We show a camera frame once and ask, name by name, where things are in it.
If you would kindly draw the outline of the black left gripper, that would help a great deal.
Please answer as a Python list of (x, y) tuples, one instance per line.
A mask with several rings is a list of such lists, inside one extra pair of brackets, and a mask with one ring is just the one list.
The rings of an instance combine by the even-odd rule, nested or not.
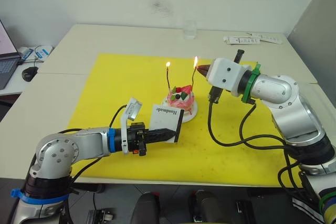
[(139, 156), (146, 155), (146, 143), (165, 142), (174, 138), (176, 132), (167, 128), (148, 130), (144, 133), (145, 124), (143, 122), (131, 123), (127, 129), (128, 151)]

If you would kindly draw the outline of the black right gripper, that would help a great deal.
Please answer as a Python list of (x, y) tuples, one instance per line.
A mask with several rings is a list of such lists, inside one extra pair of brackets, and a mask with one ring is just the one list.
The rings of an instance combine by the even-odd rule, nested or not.
[(217, 58), (211, 65), (197, 66), (197, 71), (207, 76), (208, 83), (212, 85), (209, 102), (218, 103), (223, 90), (238, 94), (238, 85), (245, 72), (245, 68), (239, 64), (244, 52), (238, 49), (233, 61)]

